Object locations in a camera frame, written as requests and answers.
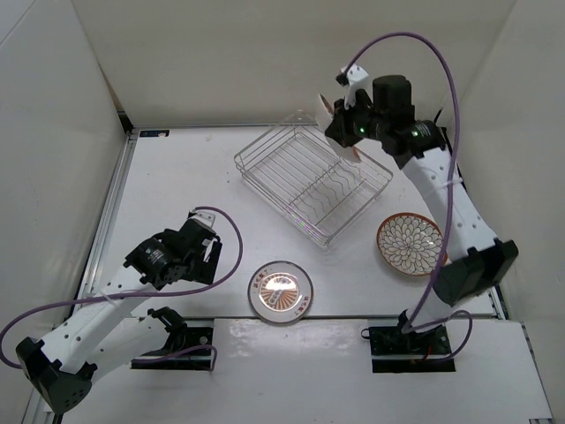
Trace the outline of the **white plate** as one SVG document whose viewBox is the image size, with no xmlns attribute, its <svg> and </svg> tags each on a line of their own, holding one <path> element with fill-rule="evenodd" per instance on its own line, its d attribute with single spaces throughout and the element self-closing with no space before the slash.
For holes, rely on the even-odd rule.
<svg viewBox="0 0 565 424">
<path fill-rule="evenodd" d="M 338 105 L 337 111 L 326 97 L 318 94 L 315 103 L 315 120 L 323 133 L 327 144 L 337 156 L 351 163 L 361 163 L 359 151 L 355 145 L 362 140 L 353 129 L 355 111 Z"/>
<path fill-rule="evenodd" d="M 438 225 L 412 212 L 389 216 L 376 233 L 376 246 L 384 261 L 408 276 L 430 276 L 442 247 Z"/>
</svg>

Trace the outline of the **metal wire dish rack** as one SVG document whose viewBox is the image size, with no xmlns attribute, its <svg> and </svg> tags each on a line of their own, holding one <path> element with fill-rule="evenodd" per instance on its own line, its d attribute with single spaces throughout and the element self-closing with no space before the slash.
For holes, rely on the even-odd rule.
<svg viewBox="0 0 565 424">
<path fill-rule="evenodd" d="M 329 245 L 385 190 L 391 170 L 364 152 L 353 163 L 297 110 L 234 156 L 243 179 L 320 246 Z"/>
</svg>

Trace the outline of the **plate with orange sunburst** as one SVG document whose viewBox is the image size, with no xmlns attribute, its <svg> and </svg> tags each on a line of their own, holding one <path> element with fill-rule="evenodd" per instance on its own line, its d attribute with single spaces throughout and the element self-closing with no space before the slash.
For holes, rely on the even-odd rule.
<svg viewBox="0 0 565 424">
<path fill-rule="evenodd" d="M 247 288 L 254 314 L 263 322 L 288 326 L 302 320 L 313 304 L 313 282 L 291 261 L 271 261 L 258 268 Z"/>
</svg>

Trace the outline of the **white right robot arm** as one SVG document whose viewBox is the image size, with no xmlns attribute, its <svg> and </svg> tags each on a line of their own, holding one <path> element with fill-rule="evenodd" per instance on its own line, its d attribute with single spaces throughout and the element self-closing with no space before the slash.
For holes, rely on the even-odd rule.
<svg viewBox="0 0 565 424">
<path fill-rule="evenodd" d="M 427 331 L 502 280 L 518 255 L 517 246 L 501 241 L 477 211 L 456 176 L 456 148 L 447 144 L 434 122 L 415 118 L 411 84 L 404 76 L 373 79 L 371 93 L 365 90 L 365 71 L 342 72 L 336 80 L 346 95 L 334 103 L 321 98 L 316 113 L 328 145 L 357 163 L 356 145 L 378 141 L 441 227 L 440 257 L 450 263 L 433 271 L 422 298 L 404 312 L 405 322 L 396 332 L 399 347 L 415 353 L 427 344 Z"/>
</svg>

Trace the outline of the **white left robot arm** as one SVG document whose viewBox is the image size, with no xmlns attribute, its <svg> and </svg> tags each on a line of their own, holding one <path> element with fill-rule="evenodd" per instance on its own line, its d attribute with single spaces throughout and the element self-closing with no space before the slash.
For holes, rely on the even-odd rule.
<svg viewBox="0 0 565 424">
<path fill-rule="evenodd" d="M 50 333 L 22 340 L 19 363 L 52 412 L 69 412 L 96 381 L 146 352 L 181 350 L 187 326 L 179 313 L 162 307 L 135 318 L 132 311 L 177 281 L 213 283 L 221 250 L 212 224 L 192 214 L 179 230 L 137 245 L 101 288 L 101 301 L 89 299 Z"/>
</svg>

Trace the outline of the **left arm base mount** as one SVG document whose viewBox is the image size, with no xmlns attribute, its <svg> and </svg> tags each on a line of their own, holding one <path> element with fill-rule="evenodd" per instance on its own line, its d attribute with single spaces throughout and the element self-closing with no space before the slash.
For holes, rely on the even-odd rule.
<svg viewBox="0 0 565 424">
<path fill-rule="evenodd" d="M 132 360 L 137 370 L 210 371 L 214 358 L 210 348 L 214 339 L 213 320 L 185 321 L 187 329 L 180 336 L 169 337 L 161 349 L 144 353 Z"/>
</svg>

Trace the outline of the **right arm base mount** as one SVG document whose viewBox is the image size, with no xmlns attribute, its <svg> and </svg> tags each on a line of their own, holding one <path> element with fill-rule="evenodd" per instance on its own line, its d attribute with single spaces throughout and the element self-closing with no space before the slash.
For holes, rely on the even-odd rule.
<svg viewBox="0 0 565 424">
<path fill-rule="evenodd" d="M 425 333 L 402 334 L 399 326 L 361 330 L 370 344 L 374 374 L 454 373 L 455 361 L 444 326 Z"/>
</svg>

